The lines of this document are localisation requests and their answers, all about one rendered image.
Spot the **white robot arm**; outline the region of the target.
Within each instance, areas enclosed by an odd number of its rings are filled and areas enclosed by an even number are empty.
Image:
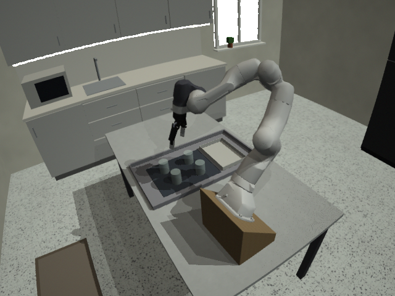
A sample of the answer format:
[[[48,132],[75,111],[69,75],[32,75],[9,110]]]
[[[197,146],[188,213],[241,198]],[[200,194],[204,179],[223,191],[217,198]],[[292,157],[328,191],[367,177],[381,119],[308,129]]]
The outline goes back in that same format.
[[[281,149],[280,136],[291,111],[294,87],[283,81],[281,70],[274,61],[249,59],[231,67],[220,84],[207,92],[189,80],[178,80],[171,108],[177,114],[202,114],[213,103],[254,80],[259,80],[271,91],[264,117],[252,138],[254,148],[215,196],[235,217],[250,223],[255,221],[252,218],[256,209],[254,188]]]

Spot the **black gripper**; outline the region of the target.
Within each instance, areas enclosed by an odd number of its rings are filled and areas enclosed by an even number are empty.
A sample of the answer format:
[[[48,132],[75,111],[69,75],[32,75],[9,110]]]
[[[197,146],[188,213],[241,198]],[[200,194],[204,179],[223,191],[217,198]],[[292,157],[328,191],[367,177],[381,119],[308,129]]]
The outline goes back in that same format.
[[[184,137],[185,136],[185,128],[187,127],[187,122],[186,122],[186,113],[184,114],[177,114],[173,112],[173,118],[175,119],[175,122],[172,123],[172,129],[170,131],[170,136],[169,136],[169,141],[170,141],[170,147],[169,149],[174,150],[175,146],[175,136],[177,135],[177,131],[181,126],[180,130],[180,136]]]

